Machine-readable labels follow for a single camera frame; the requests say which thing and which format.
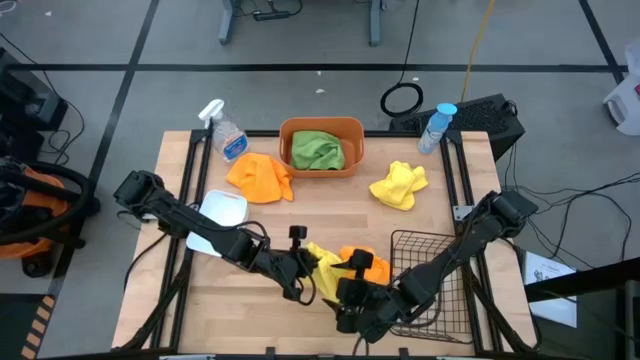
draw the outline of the orange fabric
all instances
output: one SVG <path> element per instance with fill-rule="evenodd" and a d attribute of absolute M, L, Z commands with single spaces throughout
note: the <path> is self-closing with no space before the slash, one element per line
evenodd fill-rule
<path fill-rule="evenodd" d="M 347 261 L 353 255 L 353 251 L 355 249 L 364 250 L 372 253 L 373 256 L 373 264 L 371 265 L 371 269 L 367 269 L 364 271 L 364 279 L 367 281 L 374 282 L 380 285 L 388 285 L 389 281 L 391 281 L 391 265 L 389 262 L 381 257 L 375 256 L 376 252 L 370 246 L 343 246 L 340 249 L 340 258 L 342 261 Z M 351 270 L 347 272 L 345 275 L 346 278 L 353 279 L 356 275 L 356 272 Z"/>
<path fill-rule="evenodd" d="M 248 153 L 236 160 L 227 181 L 242 190 L 248 202 L 264 204 L 284 198 L 293 201 L 292 176 L 273 157 Z"/>

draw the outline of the wooden tabletop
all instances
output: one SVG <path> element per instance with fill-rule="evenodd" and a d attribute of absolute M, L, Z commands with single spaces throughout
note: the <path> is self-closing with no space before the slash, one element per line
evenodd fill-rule
<path fill-rule="evenodd" d="M 174 195 L 180 191 L 190 132 L 164 134 L 155 172 Z M 463 133 L 464 149 L 473 187 L 479 200 L 500 184 L 486 133 Z M 250 206 L 250 219 L 260 221 L 272 238 L 273 248 L 288 248 L 289 225 L 306 225 L 307 241 L 338 252 L 343 245 L 368 245 L 378 256 L 389 259 L 390 235 L 396 229 L 452 234 L 453 226 L 442 158 L 439 150 L 430 156 L 417 151 L 417 139 L 367 138 L 364 160 L 356 175 L 346 179 L 299 179 L 292 182 L 294 201 Z M 251 151 L 278 159 L 278 138 L 250 138 Z M 201 153 L 196 156 L 190 196 L 193 196 Z M 451 148 L 452 166 L 459 184 L 458 165 Z M 409 212 L 392 209 L 373 198 L 369 184 L 384 178 L 394 160 L 422 165 L 429 185 L 415 193 L 416 205 Z M 240 194 L 225 181 L 230 164 L 212 154 L 206 190 Z M 155 224 L 144 225 L 136 247 L 137 255 L 161 233 Z M 144 322 L 158 300 L 169 241 L 147 254 L 130 276 L 113 340 L 126 342 Z M 535 343 L 528 304 L 517 258 L 513 250 L 496 241 L 487 247 L 486 258 L 496 305 L 511 326 L 529 345 Z M 455 294 L 463 296 L 462 289 Z M 335 330 L 335 318 L 322 301 L 308 307 L 282 298 L 272 280 L 248 274 L 215 257 L 196 253 L 184 314 L 179 351 L 182 353 L 264 354 L 273 346 L 280 354 L 351 354 L 354 334 Z M 490 349 L 486 314 L 479 304 L 484 347 Z M 168 326 L 174 310 L 166 315 L 162 344 L 168 344 Z M 469 335 L 457 334 L 460 341 Z M 395 355 L 407 347 L 415 355 L 473 355 L 471 344 L 412 339 L 387 334 L 371 345 L 372 355 Z"/>

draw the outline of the gray concrete floor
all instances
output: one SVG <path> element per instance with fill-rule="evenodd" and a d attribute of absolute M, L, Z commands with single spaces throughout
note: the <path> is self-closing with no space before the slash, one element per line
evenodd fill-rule
<path fill-rule="evenodd" d="M 265 8 L 262 0 L 255 0 Z M 412 0 L 388 0 L 383 12 L 382 44 L 367 43 L 367 6 L 351 0 L 303 0 L 298 16 L 256 23 L 238 19 L 231 44 L 216 37 L 221 4 L 210 0 L 161 0 L 144 46 L 141 63 L 401 63 L 406 51 Z M 296 2 L 281 0 L 281 7 Z M 412 63 L 465 64 L 488 0 L 433 0 L 421 5 Z M 624 45 L 639 36 L 634 0 L 590 0 L 616 60 L 624 60 Z M 122 63 L 131 57 L 149 0 L 25 1 L 0 18 L 0 32 L 40 63 Z M 247 1 L 247 10 L 252 4 Z M 13 55 L 10 46 L 0 41 Z M 606 65 L 578 1 L 498 0 L 481 43 L 476 63 L 525 65 Z M 111 345 L 122 299 L 122 280 L 131 261 L 137 232 L 116 219 L 111 194 L 132 169 L 152 170 L 165 130 L 202 126 L 196 114 L 213 98 L 224 98 L 238 124 L 251 129 L 275 129 L 292 116 L 350 115 L 367 129 L 386 129 L 389 118 L 379 109 L 381 94 L 395 84 L 397 72 L 138 72 L 107 154 L 97 193 L 102 212 L 87 222 L 82 236 L 88 245 L 76 251 L 40 356 L 106 351 Z M 58 92 L 74 103 L 87 124 L 69 149 L 69 167 L 88 174 L 109 120 L 122 72 L 50 72 Z M 418 77 L 425 91 L 424 109 L 441 101 L 456 101 L 461 72 L 407 73 Z M 593 187 L 635 171 L 638 139 L 610 125 L 600 107 L 613 89 L 610 74 L 595 73 L 474 73 L 467 98 L 503 93 L 514 100 L 527 134 L 519 142 L 517 177 L 520 185 L 551 191 L 563 187 Z M 317 89 L 325 92 L 318 94 Z M 392 99 L 397 108 L 410 95 Z M 70 111 L 63 128 L 78 131 Z M 503 173 L 507 157 L 498 162 Z M 608 190 L 632 218 L 640 216 L 635 185 Z M 624 219 L 599 199 L 576 202 L 564 247 L 592 265 L 617 261 Z M 535 219 L 557 241 L 561 210 Z M 635 225 L 627 257 L 640 255 Z M 547 255 L 527 229 L 519 246 Z M 584 268 L 568 256 L 572 266 Z M 2 292 L 47 291 L 48 278 L 21 275 L 17 262 L 0 263 Z M 611 293 L 580 298 L 613 320 Z M 547 351 L 612 358 L 613 334 L 588 314 L 579 312 L 579 328 L 541 322 Z"/>

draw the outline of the green towel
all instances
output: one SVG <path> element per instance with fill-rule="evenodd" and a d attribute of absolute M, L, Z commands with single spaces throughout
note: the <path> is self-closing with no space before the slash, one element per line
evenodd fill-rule
<path fill-rule="evenodd" d="M 324 131 L 296 131 L 291 165 L 298 170 L 342 170 L 344 154 L 340 139 Z"/>

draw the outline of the plastic bottle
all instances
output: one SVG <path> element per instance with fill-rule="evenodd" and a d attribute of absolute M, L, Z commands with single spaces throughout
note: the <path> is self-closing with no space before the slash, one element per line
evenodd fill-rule
<path fill-rule="evenodd" d="M 438 111 L 429 119 L 427 128 L 422 133 L 418 143 L 418 151 L 427 155 L 431 154 L 433 149 L 438 146 L 442 135 L 447 131 L 449 123 L 453 120 L 453 115 L 458 112 L 458 108 L 449 103 L 442 103 L 436 109 Z"/>
<path fill-rule="evenodd" d="M 247 135 L 222 111 L 224 101 L 213 100 L 200 112 L 205 128 L 213 122 L 213 147 L 227 162 L 235 161 L 249 148 Z"/>

